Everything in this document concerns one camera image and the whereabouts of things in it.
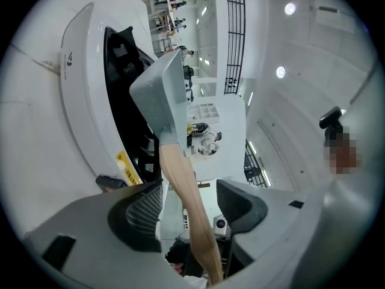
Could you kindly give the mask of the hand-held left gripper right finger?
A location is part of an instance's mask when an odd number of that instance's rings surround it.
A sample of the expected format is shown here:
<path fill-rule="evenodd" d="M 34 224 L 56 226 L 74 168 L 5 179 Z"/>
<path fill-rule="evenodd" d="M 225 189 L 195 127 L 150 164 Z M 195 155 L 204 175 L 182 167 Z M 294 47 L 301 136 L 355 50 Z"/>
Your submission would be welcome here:
<path fill-rule="evenodd" d="M 224 288 L 322 288 L 370 228 L 370 176 L 355 173 L 308 193 L 217 182 L 231 229 Z"/>

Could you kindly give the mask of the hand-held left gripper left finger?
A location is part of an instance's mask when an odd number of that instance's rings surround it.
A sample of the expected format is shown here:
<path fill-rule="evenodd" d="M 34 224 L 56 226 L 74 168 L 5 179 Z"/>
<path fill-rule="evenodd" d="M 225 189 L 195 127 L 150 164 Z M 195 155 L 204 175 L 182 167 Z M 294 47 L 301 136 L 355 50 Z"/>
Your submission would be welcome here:
<path fill-rule="evenodd" d="M 156 235 L 162 184 L 150 182 L 68 204 L 24 245 L 63 288 L 205 288 L 166 261 Z"/>

